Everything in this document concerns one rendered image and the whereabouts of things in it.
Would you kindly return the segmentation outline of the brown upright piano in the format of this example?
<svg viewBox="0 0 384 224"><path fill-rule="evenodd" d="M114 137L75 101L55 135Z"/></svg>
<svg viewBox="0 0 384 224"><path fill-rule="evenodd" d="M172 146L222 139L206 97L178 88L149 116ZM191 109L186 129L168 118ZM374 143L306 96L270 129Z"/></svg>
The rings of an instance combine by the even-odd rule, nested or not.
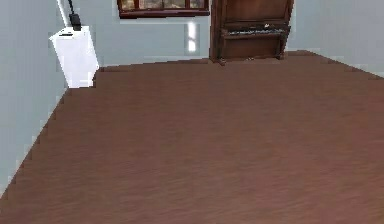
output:
<svg viewBox="0 0 384 224"><path fill-rule="evenodd" d="M294 0L212 0L209 59L282 60Z"/></svg>

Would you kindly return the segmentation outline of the brown framed window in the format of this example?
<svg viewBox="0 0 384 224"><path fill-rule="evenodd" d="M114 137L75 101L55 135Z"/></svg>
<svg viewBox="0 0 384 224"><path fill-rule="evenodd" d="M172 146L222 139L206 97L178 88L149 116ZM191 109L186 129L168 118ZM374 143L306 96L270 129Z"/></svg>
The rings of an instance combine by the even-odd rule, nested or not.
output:
<svg viewBox="0 0 384 224"><path fill-rule="evenodd" d="M116 0L120 19L208 16L209 0Z"/></svg>

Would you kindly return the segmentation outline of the white cabinet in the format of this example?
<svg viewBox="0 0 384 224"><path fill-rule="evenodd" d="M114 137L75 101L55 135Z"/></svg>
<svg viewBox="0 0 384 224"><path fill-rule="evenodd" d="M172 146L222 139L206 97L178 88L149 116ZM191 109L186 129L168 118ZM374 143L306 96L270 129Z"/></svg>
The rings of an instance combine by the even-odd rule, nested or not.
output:
<svg viewBox="0 0 384 224"><path fill-rule="evenodd" d="M80 31L65 27L49 40L53 44L68 87L92 87L99 63L89 27L82 26Z"/></svg>

